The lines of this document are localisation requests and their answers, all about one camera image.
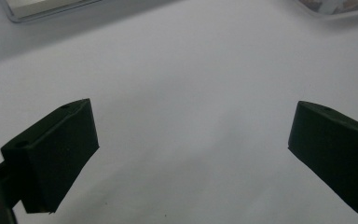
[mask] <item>tabletop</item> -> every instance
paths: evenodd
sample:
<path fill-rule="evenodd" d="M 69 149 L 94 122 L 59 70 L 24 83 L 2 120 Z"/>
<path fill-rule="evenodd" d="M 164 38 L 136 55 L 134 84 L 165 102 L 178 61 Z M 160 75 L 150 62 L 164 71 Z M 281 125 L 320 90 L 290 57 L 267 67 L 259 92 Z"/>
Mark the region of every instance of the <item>tabletop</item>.
<path fill-rule="evenodd" d="M 0 4 L 0 147 L 84 98 L 100 149 L 20 224 L 358 223 L 287 149 L 300 100 L 358 120 L 358 13 L 105 0 L 15 24 Z"/>

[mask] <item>white table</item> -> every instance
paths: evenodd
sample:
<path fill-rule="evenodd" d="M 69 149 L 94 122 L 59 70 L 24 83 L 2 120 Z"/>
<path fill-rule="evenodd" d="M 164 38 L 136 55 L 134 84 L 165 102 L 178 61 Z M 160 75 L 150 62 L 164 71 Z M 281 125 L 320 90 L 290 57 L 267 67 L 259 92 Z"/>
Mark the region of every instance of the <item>white table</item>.
<path fill-rule="evenodd" d="M 358 120 L 358 16 L 111 0 L 13 24 L 0 5 L 0 147 L 82 98 L 101 148 L 56 214 L 19 203 L 20 224 L 358 223 L 287 149 L 299 100 Z"/>

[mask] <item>clear plastic container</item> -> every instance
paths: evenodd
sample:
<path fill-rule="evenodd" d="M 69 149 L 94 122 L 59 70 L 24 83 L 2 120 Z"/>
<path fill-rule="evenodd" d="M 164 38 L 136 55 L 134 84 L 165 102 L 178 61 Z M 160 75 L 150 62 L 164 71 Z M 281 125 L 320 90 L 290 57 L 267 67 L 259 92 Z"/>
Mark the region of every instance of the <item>clear plastic container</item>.
<path fill-rule="evenodd" d="M 1 0 L 13 22 L 31 21 L 101 0 Z"/>
<path fill-rule="evenodd" d="M 298 0 L 310 10 L 324 14 L 335 15 L 358 11 L 358 0 Z"/>

